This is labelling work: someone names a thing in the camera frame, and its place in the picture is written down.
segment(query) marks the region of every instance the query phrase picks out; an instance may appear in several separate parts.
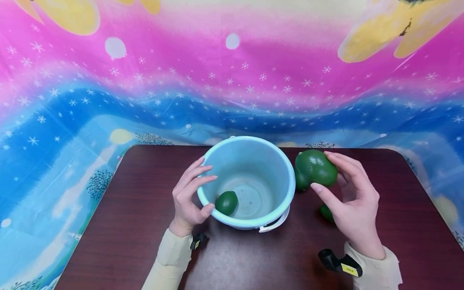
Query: avocado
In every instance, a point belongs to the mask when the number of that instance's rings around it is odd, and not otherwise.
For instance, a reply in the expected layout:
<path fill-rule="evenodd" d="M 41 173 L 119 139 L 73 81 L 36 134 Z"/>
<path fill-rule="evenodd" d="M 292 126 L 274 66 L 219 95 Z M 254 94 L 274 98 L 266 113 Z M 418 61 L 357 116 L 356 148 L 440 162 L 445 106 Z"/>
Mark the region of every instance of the avocado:
<path fill-rule="evenodd" d="M 301 191 L 306 190 L 310 184 L 309 180 L 295 166 L 293 167 L 293 171 L 295 171 L 296 189 Z"/>
<path fill-rule="evenodd" d="M 214 206 L 216 209 L 227 216 L 231 215 L 237 208 L 238 198 L 234 191 L 226 191 L 222 193 L 218 198 Z"/>
<path fill-rule="evenodd" d="M 295 167 L 310 183 L 316 182 L 330 187 L 337 181 L 337 167 L 319 150 L 300 152 L 296 157 Z"/>
<path fill-rule="evenodd" d="M 327 221 L 331 222 L 332 224 L 335 223 L 334 216 L 332 215 L 332 212 L 325 203 L 319 208 L 319 212 Z"/>

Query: brown table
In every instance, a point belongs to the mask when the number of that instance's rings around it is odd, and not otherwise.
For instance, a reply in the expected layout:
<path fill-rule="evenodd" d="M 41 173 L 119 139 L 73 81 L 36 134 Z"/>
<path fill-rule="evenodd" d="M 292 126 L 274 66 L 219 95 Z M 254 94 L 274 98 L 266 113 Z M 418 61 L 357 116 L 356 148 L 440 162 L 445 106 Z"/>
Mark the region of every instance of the brown table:
<path fill-rule="evenodd" d="M 139 290 L 174 216 L 172 189 L 209 147 L 135 146 L 125 155 L 66 267 L 57 290 Z M 283 148 L 294 161 L 301 148 Z M 464 253 L 404 158 L 384 149 L 331 149 L 358 159 L 380 193 L 380 239 L 399 258 L 402 290 L 462 289 Z M 325 270 L 324 248 L 343 255 L 345 238 L 316 214 L 312 191 L 296 194 L 285 223 L 267 233 L 210 218 L 210 240 L 194 251 L 180 289 L 352 289 Z"/>

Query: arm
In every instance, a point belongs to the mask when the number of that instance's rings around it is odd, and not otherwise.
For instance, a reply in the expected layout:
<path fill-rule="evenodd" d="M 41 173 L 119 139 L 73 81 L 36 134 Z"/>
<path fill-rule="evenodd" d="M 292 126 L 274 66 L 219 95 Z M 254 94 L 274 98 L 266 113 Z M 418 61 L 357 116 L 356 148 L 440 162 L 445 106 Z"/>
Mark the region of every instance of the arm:
<path fill-rule="evenodd" d="M 175 217 L 164 233 L 155 263 L 148 274 L 142 290 L 176 290 L 190 262 L 192 250 L 192 230 L 202 224 L 213 212 L 214 204 L 201 210 L 192 202 L 198 187 L 211 182 L 217 176 L 198 175 L 211 170 L 211 166 L 201 166 L 205 159 L 195 161 L 181 176 L 173 190 Z"/>
<path fill-rule="evenodd" d="M 349 239 L 345 253 L 362 268 L 354 277 L 354 290 L 398 290 L 402 284 L 395 254 L 384 247 L 377 234 L 375 218 L 379 193 L 370 182 L 361 163 L 339 153 L 324 152 L 340 172 L 337 182 L 342 189 L 339 200 L 329 189 L 317 183 L 311 187 L 333 214 L 335 224 Z"/>

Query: bucket handle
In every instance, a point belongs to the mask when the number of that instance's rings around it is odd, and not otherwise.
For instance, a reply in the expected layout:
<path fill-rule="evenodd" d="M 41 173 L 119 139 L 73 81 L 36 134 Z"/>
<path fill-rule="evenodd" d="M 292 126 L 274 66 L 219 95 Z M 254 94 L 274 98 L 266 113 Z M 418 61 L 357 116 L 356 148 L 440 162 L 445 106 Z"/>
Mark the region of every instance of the bucket handle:
<path fill-rule="evenodd" d="M 284 221 L 287 219 L 287 217 L 289 216 L 289 212 L 290 212 L 290 206 L 283 212 L 283 214 L 280 216 L 279 220 L 270 225 L 270 226 L 260 226 L 259 227 L 259 232 L 268 232 L 268 231 L 272 231 L 273 229 L 277 228 L 278 226 L 280 226 L 281 224 L 284 223 Z"/>

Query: light blue bucket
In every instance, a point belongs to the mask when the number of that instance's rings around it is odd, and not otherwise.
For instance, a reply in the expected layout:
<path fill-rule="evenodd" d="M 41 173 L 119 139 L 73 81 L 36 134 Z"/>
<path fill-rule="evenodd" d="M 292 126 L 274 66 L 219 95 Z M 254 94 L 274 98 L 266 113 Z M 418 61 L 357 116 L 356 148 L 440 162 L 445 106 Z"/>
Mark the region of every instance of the light blue bucket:
<path fill-rule="evenodd" d="M 210 148 L 204 164 L 213 166 L 205 175 L 218 178 L 198 189 L 203 205 L 214 203 L 229 190 L 238 197 L 232 215 L 213 210 L 213 217 L 221 223 L 240 230 L 259 228 L 259 232 L 268 232 L 287 219 L 295 194 L 295 173 L 279 147 L 261 138 L 233 136 Z"/>

